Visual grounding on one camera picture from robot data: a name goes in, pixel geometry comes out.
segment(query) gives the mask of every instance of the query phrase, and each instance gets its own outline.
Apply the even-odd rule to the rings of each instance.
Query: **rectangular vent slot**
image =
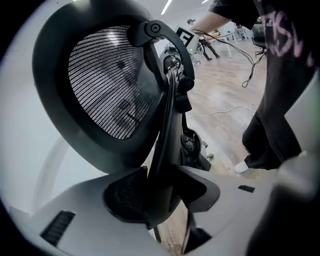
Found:
[[[247,191],[247,192],[249,192],[249,193],[253,193],[253,192],[255,191],[255,188],[254,188],[254,187],[252,187],[252,186],[246,186],[246,185],[240,185],[240,186],[238,187],[238,189]]]
[[[75,213],[70,211],[60,211],[40,236],[49,244],[57,246],[75,215]]]

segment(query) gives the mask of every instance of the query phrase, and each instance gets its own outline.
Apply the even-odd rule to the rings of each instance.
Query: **another person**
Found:
[[[258,110],[242,136],[249,155],[235,166],[236,173],[248,168],[275,169],[301,152],[285,114],[319,65],[319,48],[310,29],[316,24],[318,5],[311,0],[215,0],[207,15],[190,28],[194,33],[209,33],[233,21],[251,29],[259,16],[262,19],[266,85]]]
[[[189,28],[194,24],[194,22],[195,22],[195,20],[194,19],[188,19],[187,21],[186,21],[186,23],[188,23],[188,25],[189,25]],[[209,62],[209,61],[212,61],[212,58],[210,58],[209,56],[208,56],[208,54],[206,53],[206,47],[208,47],[210,50],[211,50],[211,52],[213,53],[213,55],[215,56],[215,58],[216,59],[219,59],[220,58],[220,56],[219,56],[219,54],[217,54],[217,52],[215,51],[215,49],[211,46],[211,44],[205,39],[205,38],[200,38],[199,39],[199,43],[201,43],[202,44],[202,46],[203,46],[203,55],[204,55],[204,57],[206,58],[206,60]]]

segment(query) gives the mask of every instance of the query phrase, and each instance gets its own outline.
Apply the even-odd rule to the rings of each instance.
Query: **wooden floor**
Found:
[[[235,44],[250,54],[254,61],[255,48],[250,40]],[[247,88],[242,88],[251,72],[251,64],[237,52],[231,50],[229,57],[225,45],[214,45],[221,55],[220,59],[207,62],[204,57],[197,57],[201,65],[195,66],[195,86],[189,92],[192,111],[191,115],[207,115],[215,111],[227,111],[242,105],[249,108],[250,104],[260,103],[266,82],[266,65],[264,57],[255,67],[254,76]],[[263,170],[251,169],[243,174],[235,174],[234,166],[244,160],[247,152],[242,145],[242,134],[252,118],[250,111],[237,108],[228,113],[215,113],[208,117],[192,117],[187,120],[188,126],[195,130],[203,141],[208,144],[207,153],[213,153],[210,172],[222,175],[241,175],[248,179],[258,179]],[[158,226],[162,245],[175,256],[181,255],[187,223],[187,209],[181,203],[172,216]]]

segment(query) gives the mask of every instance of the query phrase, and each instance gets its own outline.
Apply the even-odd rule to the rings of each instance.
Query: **person's arm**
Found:
[[[239,23],[251,29],[259,13],[253,0],[214,0],[209,12],[190,29],[209,33],[227,24],[229,21]]]
[[[206,33],[214,31],[231,21],[230,18],[223,17],[214,12],[208,12],[200,21],[190,27],[190,30],[196,34],[201,34],[196,30]]]

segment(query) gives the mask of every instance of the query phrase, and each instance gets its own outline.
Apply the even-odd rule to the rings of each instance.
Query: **black wire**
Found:
[[[233,47],[234,49],[236,49],[239,53],[241,53],[244,57],[247,58],[247,60],[248,60],[248,61],[250,62],[250,64],[252,65],[252,68],[251,68],[251,73],[250,73],[250,75],[249,75],[248,80],[246,80],[246,81],[244,81],[244,82],[242,83],[242,87],[243,87],[243,88],[246,88],[246,87],[248,86],[250,80],[251,80],[251,79],[253,78],[253,76],[254,76],[255,66],[260,63],[261,59],[263,58],[263,56],[264,56],[267,52],[265,51],[265,52],[262,54],[262,56],[261,56],[256,62],[254,62],[254,59],[253,59],[248,53],[246,53],[244,50],[239,49],[238,47],[234,46],[233,44],[231,44],[231,43],[229,43],[229,42],[226,42],[226,41],[223,41],[223,40],[220,40],[220,39],[214,37],[213,35],[210,35],[210,34],[208,34],[208,33],[206,33],[206,32],[203,32],[203,31],[201,31],[201,30],[199,30],[199,29],[192,29],[192,32],[194,32],[194,31],[198,31],[198,32],[200,32],[200,33],[202,33],[202,34],[204,34],[204,35],[206,35],[206,36],[208,36],[208,37],[211,37],[211,38],[217,40],[218,42],[221,42],[221,43],[230,45],[231,47]]]

